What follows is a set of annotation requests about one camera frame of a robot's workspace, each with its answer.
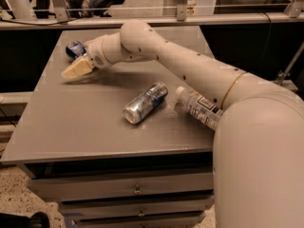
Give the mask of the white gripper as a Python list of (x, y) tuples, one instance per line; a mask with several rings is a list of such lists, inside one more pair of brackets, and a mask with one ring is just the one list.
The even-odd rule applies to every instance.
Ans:
[(92, 72), (94, 67), (110, 67), (111, 63), (106, 59), (103, 50), (105, 38), (106, 36), (100, 36), (86, 41), (85, 50), (90, 61), (85, 56), (80, 56), (61, 73), (62, 77), (65, 79), (74, 79)]

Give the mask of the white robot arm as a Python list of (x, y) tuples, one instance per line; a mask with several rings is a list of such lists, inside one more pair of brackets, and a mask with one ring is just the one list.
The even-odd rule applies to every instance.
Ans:
[(304, 228), (304, 102), (295, 93), (170, 42), (140, 20), (85, 47), (64, 77), (156, 60), (222, 110), (213, 144), (217, 228)]

